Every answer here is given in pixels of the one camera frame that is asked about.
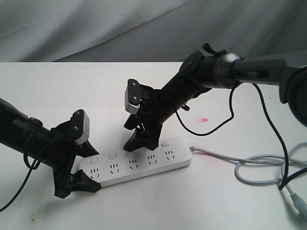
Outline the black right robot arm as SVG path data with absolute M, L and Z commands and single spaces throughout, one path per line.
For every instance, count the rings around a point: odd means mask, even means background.
M 161 89 L 129 79 L 125 109 L 129 117 L 124 127 L 133 135 L 124 150 L 154 150 L 159 145 L 163 123 L 178 109 L 188 110 L 187 102 L 211 89 L 232 89 L 241 83 L 276 85 L 280 101 L 288 104 L 294 117 L 307 123 L 307 54 L 305 51 L 242 58 L 225 50 L 191 53 L 178 73 Z

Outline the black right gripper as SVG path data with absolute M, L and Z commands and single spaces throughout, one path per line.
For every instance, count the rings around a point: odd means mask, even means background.
M 175 113 L 174 102 L 163 90 L 141 86 L 141 103 L 137 115 L 130 114 L 124 124 L 127 130 L 134 130 L 123 149 L 133 152 L 146 147 L 154 150 L 159 145 L 163 123 Z

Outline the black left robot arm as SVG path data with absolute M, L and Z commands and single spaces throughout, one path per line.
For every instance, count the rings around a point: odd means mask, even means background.
M 46 129 L 40 120 L 28 117 L 5 100 L 0 101 L 0 142 L 28 158 L 52 168 L 55 196 L 67 197 L 71 192 L 95 193 L 101 185 L 83 170 L 71 173 L 76 156 L 83 158 L 97 155 L 89 143 L 90 119 L 83 109 L 72 114 L 69 121 Z

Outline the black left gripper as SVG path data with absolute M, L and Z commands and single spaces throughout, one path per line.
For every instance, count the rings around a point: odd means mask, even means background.
M 96 193 L 100 183 L 87 176 L 83 170 L 71 173 L 76 158 L 76 144 L 70 139 L 70 121 L 51 129 L 51 167 L 53 170 L 55 196 L 66 198 L 71 192 Z M 78 156 L 86 158 L 99 152 L 87 140 L 78 148 Z

